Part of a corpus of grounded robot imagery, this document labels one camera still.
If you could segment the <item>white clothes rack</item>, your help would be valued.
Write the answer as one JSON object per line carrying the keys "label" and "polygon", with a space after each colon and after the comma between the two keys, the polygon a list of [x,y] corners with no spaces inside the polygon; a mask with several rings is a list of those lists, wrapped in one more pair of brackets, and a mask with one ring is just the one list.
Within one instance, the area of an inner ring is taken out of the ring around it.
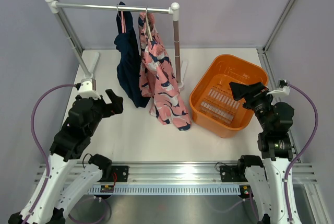
{"label": "white clothes rack", "polygon": [[100,59],[100,54],[97,53],[92,60],[90,67],[87,67],[82,58],[82,51],[78,49],[78,45],[70,35],[69,27],[62,22],[60,11],[62,8],[73,9],[95,9],[95,10],[112,10],[116,12],[128,11],[128,12],[146,12],[156,14],[169,14],[173,18],[173,33],[174,33],[174,55],[175,55],[175,72],[178,88],[182,90],[184,88],[184,75],[187,69],[187,61],[181,61],[180,57],[180,33],[179,33],[179,20],[180,20],[180,5],[177,2],[173,2],[169,8],[147,8],[147,7],[131,7],[125,5],[105,6],[105,5],[85,5],[85,4],[69,4],[60,3],[57,0],[45,0],[50,11],[58,19],[59,24],[62,26],[66,38],[69,40],[79,65],[84,72],[84,79],[95,79],[95,69]]}

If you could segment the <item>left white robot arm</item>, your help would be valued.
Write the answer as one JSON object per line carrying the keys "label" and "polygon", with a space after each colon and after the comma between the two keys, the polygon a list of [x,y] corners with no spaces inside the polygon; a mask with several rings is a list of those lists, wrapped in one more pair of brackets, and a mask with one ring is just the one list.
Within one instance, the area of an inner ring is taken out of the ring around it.
{"label": "left white robot arm", "polygon": [[112,161],[93,155],[82,173],[64,188],[65,181],[88,147],[103,118],[123,112],[123,98],[106,90],[111,100],[77,96],[68,111],[61,130],[55,135],[50,155],[45,156],[45,170],[33,195],[20,212],[10,216],[8,223],[65,223],[71,210],[96,182],[116,177]]}

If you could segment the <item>navy blue shorts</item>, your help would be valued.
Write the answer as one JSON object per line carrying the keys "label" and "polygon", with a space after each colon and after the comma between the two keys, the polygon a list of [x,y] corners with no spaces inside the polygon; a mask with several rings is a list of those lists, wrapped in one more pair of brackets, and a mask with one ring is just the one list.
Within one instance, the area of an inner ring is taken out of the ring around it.
{"label": "navy blue shorts", "polygon": [[117,66],[117,78],[120,86],[135,107],[145,108],[150,98],[142,96],[139,88],[141,59],[134,31],[133,17],[129,11],[123,11],[123,13],[126,21],[126,33],[121,33],[119,27],[117,27],[118,35],[114,40],[116,49],[121,54],[120,63]]}

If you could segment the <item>pink plastic hanger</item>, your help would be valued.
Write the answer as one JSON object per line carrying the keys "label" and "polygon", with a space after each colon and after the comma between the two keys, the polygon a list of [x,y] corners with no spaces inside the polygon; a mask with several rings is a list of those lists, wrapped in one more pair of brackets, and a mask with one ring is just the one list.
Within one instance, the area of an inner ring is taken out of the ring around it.
{"label": "pink plastic hanger", "polygon": [[119,10],[118,6],[117,6],[116,22],[118,23],[118,27],[119,27],[121,33],[126,33],[126,21],[125,21],[125,18],[124,18],[124,13],[123,13],[122,10]]}

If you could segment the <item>cream plastic hanger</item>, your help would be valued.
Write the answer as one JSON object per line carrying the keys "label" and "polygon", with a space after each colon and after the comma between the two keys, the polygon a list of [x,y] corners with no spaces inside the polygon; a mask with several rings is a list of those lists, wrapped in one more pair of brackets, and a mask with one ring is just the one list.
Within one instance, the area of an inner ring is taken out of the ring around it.
{"label": "cream plastic hanger", "polygon": [[150,19],[148,16],[148,8],[146,7],[145,10],[145,19],[146,19],[146,35],[148,36],[148,39],[150,42],[152,42],[153,38],[152,38],[152,34],[151,34],[151,26],[150,26]]}

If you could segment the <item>aluminium mounting rail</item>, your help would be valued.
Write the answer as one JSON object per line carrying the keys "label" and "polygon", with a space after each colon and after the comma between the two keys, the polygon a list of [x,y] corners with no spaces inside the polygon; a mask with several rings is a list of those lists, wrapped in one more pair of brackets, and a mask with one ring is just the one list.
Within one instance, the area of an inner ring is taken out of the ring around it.
{"label": "aluminium mounting rail", "polygon": [[[215,165],[212,162],[113,162],[112,170],[116,173],[118,184],[248,184],[248,182],[236,175],[219,172],[223,164]],[[83,165],[77,163],[65,183],[69,184],[83,171]],[[316,175],[312,165],[297,163],[292,169],[292,181],[294,184],[317,184]]]}

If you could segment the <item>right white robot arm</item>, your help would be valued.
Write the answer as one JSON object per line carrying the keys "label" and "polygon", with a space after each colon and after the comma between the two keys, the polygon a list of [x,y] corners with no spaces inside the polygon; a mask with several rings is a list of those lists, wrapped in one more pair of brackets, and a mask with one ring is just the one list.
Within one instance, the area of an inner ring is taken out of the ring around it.
{"label": "right white robot arm", "polygon": [[238,178],[250,185],[258,223],[301,223],[294,198],[293,150],[288,135],[294,109],[285,102],[272,103],[274,94],[289,93],[289,88],[283,85],[269,91],[261,82],[229,85],[233,99],[244,100],[243,108],[253,111],[263,129],[257,142],[261,155],[243,155],[236,166]]}

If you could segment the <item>pink patterned shorts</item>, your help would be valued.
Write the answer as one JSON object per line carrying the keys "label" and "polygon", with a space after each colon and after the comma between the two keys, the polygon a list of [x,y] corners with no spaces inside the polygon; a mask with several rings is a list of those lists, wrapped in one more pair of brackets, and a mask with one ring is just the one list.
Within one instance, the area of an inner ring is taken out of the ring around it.
{"label": "pink patterned shorts", "polygon": [[146,35],[145,12],[138,17],[141,95],[153,99],[150,114],[161,124],[172,123],[179,131],[188,131],[191,128],[191,119],[181,98],[170,57],[155,28],[154,15],[149,13],[148,16],[152,42]]}

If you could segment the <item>orange plastic basket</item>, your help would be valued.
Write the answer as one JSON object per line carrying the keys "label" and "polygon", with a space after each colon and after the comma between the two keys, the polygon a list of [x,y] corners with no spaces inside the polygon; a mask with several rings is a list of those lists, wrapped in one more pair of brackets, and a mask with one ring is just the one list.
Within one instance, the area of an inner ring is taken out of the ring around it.
{"label": "orange plastic basket", "polygon": [[221,138],[231,138],[243,130],[254,113],[235,101],[229,83],[268,85],[261,67],[230,54],[217,56],[189,96],[193,121]]}

